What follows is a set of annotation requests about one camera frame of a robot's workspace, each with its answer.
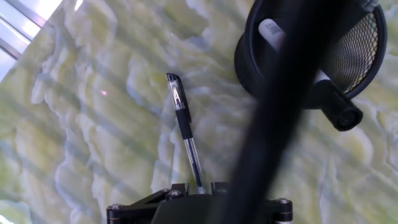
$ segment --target black pole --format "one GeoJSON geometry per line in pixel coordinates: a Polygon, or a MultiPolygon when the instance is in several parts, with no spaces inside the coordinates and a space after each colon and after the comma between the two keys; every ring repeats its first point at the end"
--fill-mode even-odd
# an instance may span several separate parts
{"type": "Polygon", "coordinates": [[[252,223],[268,193],[347,0],[304,1],[249,127],[227,197],[209,224],[252,223]]]}

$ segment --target pen clip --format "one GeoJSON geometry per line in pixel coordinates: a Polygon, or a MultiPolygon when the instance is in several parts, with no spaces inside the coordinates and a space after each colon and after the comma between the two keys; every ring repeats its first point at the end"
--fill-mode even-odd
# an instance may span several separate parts
{"type": "Polygon", "coordinates": [[[185,91],[184,91],[184,87],[183,87],[182,82],[181,82],[181,78],[178,75],[176,75],[175,77],[178,80],[178,85],[180,87],[180,93],[181,93],[183,104],[185,105],[185,112],[187,114],[187,118],[189,120],[189,123],[192,123],[191,112],[189,111],[187,96],[185,96],[185,91]]]}

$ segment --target black pen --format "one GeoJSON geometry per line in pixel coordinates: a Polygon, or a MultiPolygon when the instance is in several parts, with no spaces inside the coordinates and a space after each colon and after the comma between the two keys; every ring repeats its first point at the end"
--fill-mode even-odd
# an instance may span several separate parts
{"type": "Polygon", "coordinates": [[[195,147],[195,142],[193,141],[191,126],[189,125],[192,120],[191,114],[189,112],[187,97],[185,97],[185,92],[180,77],[170,73],[167,73],[166,75],[167,81],[169,83],[169,89],[172,94],[175,114],[177,115],[178,125],[180,126],[181,130],[182,139],[184,140],[185,147],[187,148],[193,176],[195,177],[195,181],[197,183],[198,193],[205,194],[206,190],[203,187],[203,174],[201,173],[198,153],[195,147]]]}

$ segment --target screw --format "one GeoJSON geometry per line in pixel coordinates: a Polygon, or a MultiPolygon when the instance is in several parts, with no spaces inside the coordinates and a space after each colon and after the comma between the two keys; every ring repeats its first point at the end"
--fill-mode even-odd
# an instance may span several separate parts
{"type": "Polygon", "coordinates": [[[225,189],[219,189],[219,190],[217,190],[217,192],[221,193],[221,194],[227,194],[228,193],[225,189]]]}
{"type": "Polygon", "coordinates": [[[180,195],[181,194],[181,191],[179,191],[179,190],[171,190],[170,192],[169,192],[169,195],[170,196],[178,196],[178,195],[180,195]]]}
{"type": "Polygon", "coordinates": [[[277,203],[289,203],[290,200],[287,200],[286,198],[278,198],[276,200],[277,203]]]}
{"type": "Polygon", "coordinates": [[[123,208],[123,205],[121,205],[121,204],[119,204],[119,203],[116,203],[116,204],[113,204],[113,205],[108,206],[108,209],[115,209],[115,210],[118,210],[118,209],[120,209],[120,208],[123,208]]]}

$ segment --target green marble table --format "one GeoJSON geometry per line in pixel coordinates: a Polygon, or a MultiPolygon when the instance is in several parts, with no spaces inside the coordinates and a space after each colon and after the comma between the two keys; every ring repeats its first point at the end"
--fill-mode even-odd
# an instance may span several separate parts
{"type": "MultiPolygon", "coordinates": [[[[398,11],[355,99],[363,122],[339,133],[307,111],[272,197],[295,222],[398,223],[398,11]]],[[[166,72],[183,79],[207,182],[228,180],[256,102],[233,53],[246,0],[64,0],[0,83],[0,223],[105,223],[171,183],[194,184],[166,72]]]]}

